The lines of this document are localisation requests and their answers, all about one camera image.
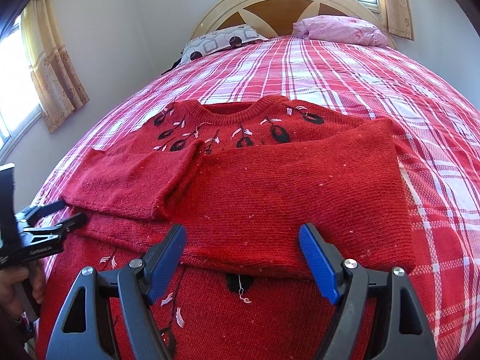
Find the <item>yellow right curtain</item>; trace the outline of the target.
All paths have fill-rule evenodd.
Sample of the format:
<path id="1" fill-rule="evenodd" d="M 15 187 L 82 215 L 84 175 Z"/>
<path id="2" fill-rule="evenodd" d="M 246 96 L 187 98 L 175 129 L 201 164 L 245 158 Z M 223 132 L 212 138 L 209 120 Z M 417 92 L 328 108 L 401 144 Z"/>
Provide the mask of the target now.
<path id="1" fill-rule="evenodd" d="M 383 29 L 390 35 L 414 40 L 413 21 L 408 0 L 379 0 Z"/>

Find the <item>yellow left curtain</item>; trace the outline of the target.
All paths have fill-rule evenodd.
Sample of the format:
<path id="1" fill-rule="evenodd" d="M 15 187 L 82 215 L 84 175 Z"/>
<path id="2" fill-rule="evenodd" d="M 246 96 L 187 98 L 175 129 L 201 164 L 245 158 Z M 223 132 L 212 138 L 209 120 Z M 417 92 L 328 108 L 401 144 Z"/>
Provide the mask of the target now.
<path id="1" fill-rule="evenodd" d="M 20 15 L 28 69 L 50 133 L 89 102 L 60 33 L 53 0 L 30 0 Z"/>

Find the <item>left wall window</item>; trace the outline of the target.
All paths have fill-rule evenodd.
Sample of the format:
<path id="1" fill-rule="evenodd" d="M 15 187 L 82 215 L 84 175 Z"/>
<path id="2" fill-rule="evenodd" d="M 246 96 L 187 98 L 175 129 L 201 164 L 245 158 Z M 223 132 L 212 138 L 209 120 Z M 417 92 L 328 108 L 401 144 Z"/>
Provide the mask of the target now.
<path id="1" fill-rule="evenodd" d="M 1 160 L 40 117 L 18 16 L 1 39 Z"/>

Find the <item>yellow curtain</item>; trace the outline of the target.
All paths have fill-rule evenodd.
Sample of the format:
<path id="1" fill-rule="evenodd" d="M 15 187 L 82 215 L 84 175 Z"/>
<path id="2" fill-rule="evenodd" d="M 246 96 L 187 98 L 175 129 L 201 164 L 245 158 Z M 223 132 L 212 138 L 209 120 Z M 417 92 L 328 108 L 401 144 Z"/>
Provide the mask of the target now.
<path id="1" fill-rule="evenodd" d="M 408 0 L 379 0 L 383 29 L 390 35 L 414 40 L 413 21 Z"/>
<path id="2" fill-rule="evenodd" d="M 60 33 L 53 0 L 30 0 L 20 15 L 28 69 L 50 133 L 89 102 Z"/>

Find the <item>red embroidered knit sweater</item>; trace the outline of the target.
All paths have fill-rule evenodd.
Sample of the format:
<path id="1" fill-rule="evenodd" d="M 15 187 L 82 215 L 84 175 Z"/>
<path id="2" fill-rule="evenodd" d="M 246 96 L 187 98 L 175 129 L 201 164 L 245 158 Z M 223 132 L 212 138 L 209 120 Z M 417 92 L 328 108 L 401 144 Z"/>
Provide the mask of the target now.
<path id="1" fill-rule="evenodd" d="M 153 308 L 176 357 L 311 358 L 333 309 L 300 251 L 302 224 L 364 267 L 415 267 L 393 127 L 280 95 L 189 100 L 86 150 L 60 195 L 89 220 L 55 258 L 37 355 L 81 268 L 123 265 L 181 224 L 185 252 Z"/>

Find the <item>cream wooden headboard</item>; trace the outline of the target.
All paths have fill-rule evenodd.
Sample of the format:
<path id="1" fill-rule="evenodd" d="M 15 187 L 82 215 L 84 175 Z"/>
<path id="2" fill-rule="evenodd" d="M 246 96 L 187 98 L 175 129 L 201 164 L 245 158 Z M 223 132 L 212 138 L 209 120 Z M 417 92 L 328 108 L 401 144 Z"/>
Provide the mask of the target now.
<path id="1" fill-rule="evenodd" d="M 378 28 L 380 19 L 356 0 L 220 0 L 200 20 L 193 38 L 249 24 L 266 38 L 292 34 L 293 23 L 313 16 L 351 16 Z"/>

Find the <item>pink pillow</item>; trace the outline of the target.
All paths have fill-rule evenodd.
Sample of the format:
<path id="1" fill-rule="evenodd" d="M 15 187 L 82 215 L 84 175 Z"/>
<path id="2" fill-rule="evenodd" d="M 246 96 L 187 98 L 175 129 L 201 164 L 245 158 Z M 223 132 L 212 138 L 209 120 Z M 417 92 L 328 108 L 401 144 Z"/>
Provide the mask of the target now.
<path id="1" fill-rule="evenodd" d="M 293 23 L 292 35 L 308 40 L 386 48 L 387 37 L 367 20 L 349 16 L 314 16 Z"/>

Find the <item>white patterned pillow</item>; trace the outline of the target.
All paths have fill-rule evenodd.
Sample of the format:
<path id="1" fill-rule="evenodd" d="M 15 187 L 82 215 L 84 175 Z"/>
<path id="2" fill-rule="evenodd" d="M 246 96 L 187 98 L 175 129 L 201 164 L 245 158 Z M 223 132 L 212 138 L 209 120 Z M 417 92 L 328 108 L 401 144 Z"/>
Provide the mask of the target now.
<path id="1" fill-rule="evenodd" d="M 256 41 L 267 41 L 248 24 L 218 29 L 190 40 L 182 51 L 179 65 L 182 66 L 196 59 L 223 50 L 244 47 Z"/>

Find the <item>red plaid bed sheet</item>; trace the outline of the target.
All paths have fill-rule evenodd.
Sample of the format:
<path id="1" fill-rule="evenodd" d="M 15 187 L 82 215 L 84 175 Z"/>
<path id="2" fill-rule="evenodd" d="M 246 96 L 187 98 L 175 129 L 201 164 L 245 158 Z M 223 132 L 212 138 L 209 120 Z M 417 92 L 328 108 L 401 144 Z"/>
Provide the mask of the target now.
<path id="1" fill-rule="evenodd" d="M 62 198 L 63 181 L 86 150 L 109 148 L 172 102 L 246 103 L 269 95 L 392 121 L 416 258 L 406 271 L 438 356 L 455 358 L 479 325 L 479 112 L 396 50 L 279 37 L 177 67 L 86 133 L 37 198 Z"/>

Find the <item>dark clothing beside pillow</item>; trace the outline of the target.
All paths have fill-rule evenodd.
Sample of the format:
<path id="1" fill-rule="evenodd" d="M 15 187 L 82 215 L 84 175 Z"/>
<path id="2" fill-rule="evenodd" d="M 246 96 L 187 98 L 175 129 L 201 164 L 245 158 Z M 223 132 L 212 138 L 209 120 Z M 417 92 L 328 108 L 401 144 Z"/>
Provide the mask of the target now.
<path id="1" fill-rule="evenodd" d="M 168 72 L 171 72 L 173 69 L 175 69 L 175 68 L 180 64 L 181 60 L 182 60 L 182 59 L 180 58 L 180 59 L 178 59 L 177 61 L 175 61 L 175 62 L 173 63 L 173 65 L 172 65 L 169 69 L 167 69 L 166 71 L 164 71 L 164 72 L 161 73 L 161 76 L 162 76 L 162 75 L 165 75 L 165 74 L 167 74 Z"/>

